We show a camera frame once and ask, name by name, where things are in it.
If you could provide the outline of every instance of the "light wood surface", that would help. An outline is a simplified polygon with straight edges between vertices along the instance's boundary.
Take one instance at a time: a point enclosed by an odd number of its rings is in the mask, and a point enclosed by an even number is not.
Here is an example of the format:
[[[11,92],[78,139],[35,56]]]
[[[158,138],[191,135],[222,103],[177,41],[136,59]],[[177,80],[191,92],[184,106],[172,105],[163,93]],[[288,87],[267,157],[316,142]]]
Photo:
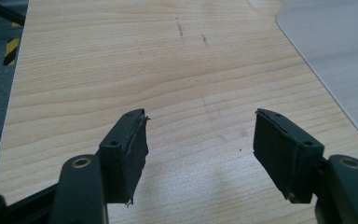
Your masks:
[[[281,1],[31,0],[0,148],[9,204],[143,107],[149,155],[112,223],[315,223],[253,155],[254,112],[358,158],[358,131],[275,21]]]

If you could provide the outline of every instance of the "wooden table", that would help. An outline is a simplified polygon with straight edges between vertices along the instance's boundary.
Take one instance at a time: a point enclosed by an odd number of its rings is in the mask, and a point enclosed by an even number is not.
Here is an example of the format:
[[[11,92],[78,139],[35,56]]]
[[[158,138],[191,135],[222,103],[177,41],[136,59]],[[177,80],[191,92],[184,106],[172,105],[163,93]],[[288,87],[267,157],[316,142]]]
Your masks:
[[[253,155],[258,107],[358,158],[358,131],[275,22],[281,1],[32,0],[0,148],[9,204],[144,107],[150,153],[112,223],[314,223]]]

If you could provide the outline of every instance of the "yellow and black striped tape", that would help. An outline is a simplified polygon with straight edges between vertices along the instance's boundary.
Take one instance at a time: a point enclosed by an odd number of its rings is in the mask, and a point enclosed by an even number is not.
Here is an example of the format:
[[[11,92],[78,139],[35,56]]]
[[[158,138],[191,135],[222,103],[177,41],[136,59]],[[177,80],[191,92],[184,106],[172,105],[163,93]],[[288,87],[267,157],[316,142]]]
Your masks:
[[[12,27],[19,26],[17,23],[12,23]],[[5,53],[4,65],[13,65],[16,63],[17,49],[19,48],[20,39],[14,38],[7,41],[7,50]]]

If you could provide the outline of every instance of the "translucent mat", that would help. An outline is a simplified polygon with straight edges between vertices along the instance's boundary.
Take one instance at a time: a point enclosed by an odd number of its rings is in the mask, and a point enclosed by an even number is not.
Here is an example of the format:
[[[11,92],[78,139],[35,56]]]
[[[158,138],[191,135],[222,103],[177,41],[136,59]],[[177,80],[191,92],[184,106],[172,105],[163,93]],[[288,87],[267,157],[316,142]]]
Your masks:
[[[277,23],[358,128],[358,0],[285,0]]]

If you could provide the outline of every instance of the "wooden tabletop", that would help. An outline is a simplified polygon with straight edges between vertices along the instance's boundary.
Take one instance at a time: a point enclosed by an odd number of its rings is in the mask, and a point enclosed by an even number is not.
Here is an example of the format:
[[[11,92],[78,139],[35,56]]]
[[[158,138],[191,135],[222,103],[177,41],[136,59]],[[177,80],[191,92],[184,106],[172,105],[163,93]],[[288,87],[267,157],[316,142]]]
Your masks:
[[[257,108],[358,158],[358,131],[275,21],[281,1],[31,0],[0,148],[11,204],[144,108],[149,155],[112,223],[315,223],[253,155]]]

